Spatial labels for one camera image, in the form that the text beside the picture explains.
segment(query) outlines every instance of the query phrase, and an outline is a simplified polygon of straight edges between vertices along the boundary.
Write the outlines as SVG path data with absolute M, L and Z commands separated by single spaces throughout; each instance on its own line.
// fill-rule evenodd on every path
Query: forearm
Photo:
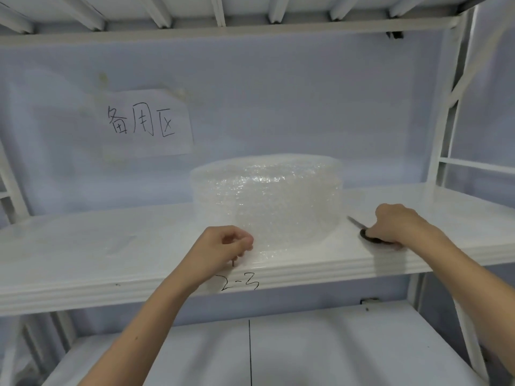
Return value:
M 172 273 L 79 386 L 141 386 L 193 288 Z
M 429 224 L 406 230 L 403 243 L 428 263 L 472 318 L 489 348 L 515 374 L 515 290 Z

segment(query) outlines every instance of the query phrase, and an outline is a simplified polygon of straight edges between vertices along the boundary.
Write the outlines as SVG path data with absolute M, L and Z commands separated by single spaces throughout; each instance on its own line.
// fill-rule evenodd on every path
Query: hand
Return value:
M 231 260 L 252 250 L 254 238 L 236 226 L 208 227 L 172 272 L 196 290 Z
M 367 229 L 367 236 L 404 246 L 408 246 L 409 239 L 433 227 L 415 210 L 402 204 L 380 204 L 376 217 L 377 223 Z

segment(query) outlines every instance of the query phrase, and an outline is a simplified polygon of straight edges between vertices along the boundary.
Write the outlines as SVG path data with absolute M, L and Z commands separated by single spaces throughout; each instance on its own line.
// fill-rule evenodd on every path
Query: metal shelving unit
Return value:
M 515 17 L 512 0 L 483 49 L 470 59 L 468 44 L 474 34 L 476 5 L 482 1 L 6 0 L 0 5 L 0 24 L 6 27 L 0 31 L 0 47 L 8 51 L 9 47 L 39 44 L 316 31 L 384 32 L 402 38 L 405 31 L 444 30 L 427 181 L 347 190 L 345 198 L 348 208 L 359 210 L 365 222 L 373 221 L 373 208 L 381 202 L 414 207 L 480 264 L 492 265 L 515 261 L 515 210 L 445 188 L 449 165 L 515 174 L 515 168 L 450 155 L 460 98 Z M 13 224 L 0 231 L 2 254 L 9 259 L 0 270 L 0 315 L 52 312 L 66 350 L 73 346 L 76 335 L 63 310 L 145 300 L 198 235 L 192 206 L 187 203 L 30 217 L 1 146 L 0 176 L 5 187 L 0 189 L 0 200 Z M 170 243 L 174 244 L 172 254 Z M 355 228 L 342 222 L 322 244 L 290 252 L 280 260 L 249 258 L 222 273 L 223 279 L 207 282 L 197 294 L 412 274 L 408 300 L 416 308 L 424 288 L 420 273 L 429 271 L 428 266 L 410 252 L 387 252 L 366 246 Z M 313 260 L 312 254 L 320 257 Z M 248 284 L 226 290 L 229 281 L 236 279 Z M 473 369 L 486 380 L 473 325 L 459 306 L 457 311 Z M 16 320 L 13 333 L 17 336 L 26 318 Z M 24 338 L 29 346 L 37 347 L 34 335 L 25 333 Z M 44 362 L 42 352 L 32 350 L 36 362 Z M 12 366 L 8 367 L 4 366 L 0 386 L 13 382 Z

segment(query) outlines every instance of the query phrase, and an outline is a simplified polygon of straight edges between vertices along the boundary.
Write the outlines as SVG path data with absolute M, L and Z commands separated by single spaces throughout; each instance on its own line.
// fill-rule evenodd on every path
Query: knife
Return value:
M 388 245 L 395 244 L 394 242 L 383 241 L 380 238 L 374 238 L 374 237 L 367 236 L 368 227 L 366 227 L 364 224 L 360 223 L 359 221 L 355 220 L 354 218 L 352 218 L 349 215 L 347 215 L 347 219 L 350 220 L 357 228 L 359 228 L 359 235 L 362 238 L 364 238 L 365 240 L 367 240 L 368 242 L 372 242 L 374 244 L 388 244 Z

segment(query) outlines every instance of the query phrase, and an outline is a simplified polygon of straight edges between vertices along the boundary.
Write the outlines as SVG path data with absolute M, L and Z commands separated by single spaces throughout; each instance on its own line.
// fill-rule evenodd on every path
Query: paper sign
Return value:
M 193 136 L 186 104 L 169 90 L 128 90 L 96 97 L 105 158 L 190 153 Z

